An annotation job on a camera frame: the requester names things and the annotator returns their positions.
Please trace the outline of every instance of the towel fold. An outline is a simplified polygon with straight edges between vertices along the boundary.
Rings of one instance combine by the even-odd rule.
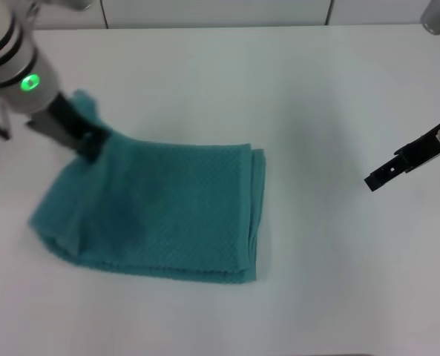
[[[94,101],[71,101],[102,125]],[[75,158],[30,219],[77,265],[216,283],[256,279],[266,161],[250,145],[141,142],[111,131],[94,164]]]

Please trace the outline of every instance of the white table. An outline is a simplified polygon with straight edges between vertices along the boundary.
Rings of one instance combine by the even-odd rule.
[[[259,280],[77,268],[27,218],[70,154],[0,142],[0,356],[440,355],[440,157],[363,178],[440,122],[418,25],[37,33],[67,92],[140,139],[266,150]]]

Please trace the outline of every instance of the green led light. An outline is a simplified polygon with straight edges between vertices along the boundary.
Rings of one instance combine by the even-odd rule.
[[[30,74],[26,76],[20,84],[20,89],[23,91],[32,91],[40,84],[40,77],[37,74]]]

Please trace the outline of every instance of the textured fabric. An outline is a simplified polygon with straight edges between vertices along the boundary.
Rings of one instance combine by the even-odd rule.
[[[89,96],[77,92],[72,103],[106,127]],[[32,216],[46,246],[69,262],[106,271],[255,280],[263,152],[140,142],[111,132],[98,160],[75,158]]]

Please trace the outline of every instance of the teal towel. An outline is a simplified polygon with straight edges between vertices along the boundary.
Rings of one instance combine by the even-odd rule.
[[[103,124],[87,94],[72,103],[111,137],[94,164],[64,168],[30,220],[54,254],[126,274],[256,279],[262,150],[141,142]]]

